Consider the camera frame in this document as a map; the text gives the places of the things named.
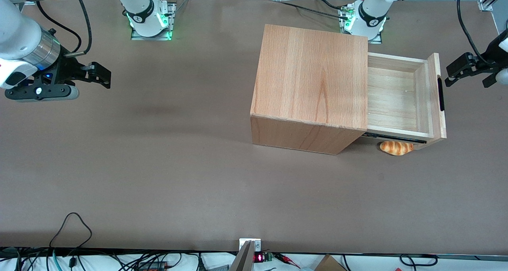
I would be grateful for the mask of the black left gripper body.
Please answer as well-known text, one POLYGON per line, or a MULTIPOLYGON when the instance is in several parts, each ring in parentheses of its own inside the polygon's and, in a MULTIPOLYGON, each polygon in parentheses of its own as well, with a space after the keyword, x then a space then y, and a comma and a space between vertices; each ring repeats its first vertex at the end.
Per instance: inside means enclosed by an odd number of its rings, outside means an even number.
POLYGON ((489 73, 482 80, 484 88, 490 88, 495 83, 508 84, 508 31, 505 29, 493 41, 488 44, 485 52, 478 53, 477 47, 472 46, 479 61, 476 64, 476 72, 489 73))

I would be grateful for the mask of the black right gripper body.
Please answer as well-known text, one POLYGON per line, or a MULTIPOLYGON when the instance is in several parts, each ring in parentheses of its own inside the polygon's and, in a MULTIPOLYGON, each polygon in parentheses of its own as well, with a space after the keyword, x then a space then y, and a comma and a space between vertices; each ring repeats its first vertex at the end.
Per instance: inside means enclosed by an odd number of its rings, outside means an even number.
POLYGON ((59 57, 57 61, 48 68, 38 70, 38 72, 30 78, 30 85, 37 81, 41 81, 46 85, 75 85, 75 81, 90 82, 87 74, 93 66, 93 62, 84 65, 76 58, 59 57))

